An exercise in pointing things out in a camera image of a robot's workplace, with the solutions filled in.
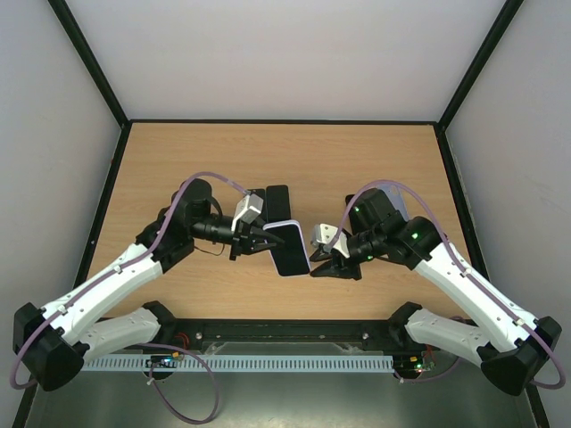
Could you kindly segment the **lilac phone case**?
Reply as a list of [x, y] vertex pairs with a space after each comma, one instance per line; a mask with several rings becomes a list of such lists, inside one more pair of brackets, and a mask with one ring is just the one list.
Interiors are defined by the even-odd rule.
[[389, 184], [381, 184], [377, 188], [385, 193], [394, 208], [401, 213], [403, 219], [409, 221], [409, 213], [401, 190], [395, 185]]

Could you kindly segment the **black bare phone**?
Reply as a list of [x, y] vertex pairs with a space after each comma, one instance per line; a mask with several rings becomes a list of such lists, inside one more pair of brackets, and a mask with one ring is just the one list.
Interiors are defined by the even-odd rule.
[[247, 193], [250, 195], [257, 195], [262, 199], [266, 198], [266, 189], [265, 188], [248, 189]]

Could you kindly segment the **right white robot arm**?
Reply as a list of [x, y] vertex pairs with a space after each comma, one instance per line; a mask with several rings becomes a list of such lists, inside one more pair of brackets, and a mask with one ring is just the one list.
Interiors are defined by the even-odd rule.
[[313, 227], [313, 277], [359, 280], [360, 266], [379, 259], [404, 266], [450, 297], [471, 321], [463, 324], [407, 302], [388, 320], [391, 343], [445, 350], [478, 366], [500, 391], [517, 396], [532, 383], [562, 329], [552, 317], [520, 308], [470, 266], [435, 221], [410, 218], [380, 186], [346, 200], [343, 220], [351, 232], [325, 223]]

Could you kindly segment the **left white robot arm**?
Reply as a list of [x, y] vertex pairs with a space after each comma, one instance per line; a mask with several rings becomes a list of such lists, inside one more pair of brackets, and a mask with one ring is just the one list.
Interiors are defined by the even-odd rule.
[[211, 172], [192, 175], [172, 195], [170, 205], [137, 235], [110, 265], [82, 285], [38, 308], [28, 302], [14, 314], [13, 368], [24, 365], [31, 380], [55, 391], [85, 363], [132, 345], [169, 342], [176, 319], [158, 302], [103, 321], [102, 316], [132, 292], [166, 274], [195, 249], [198, 240], [221, 243], [230, 259], [280, 248], [284, 240], [263, 229], [264, 201], [233, 184], [242, 196], [233, 216], [223, 214], [212, 195]]

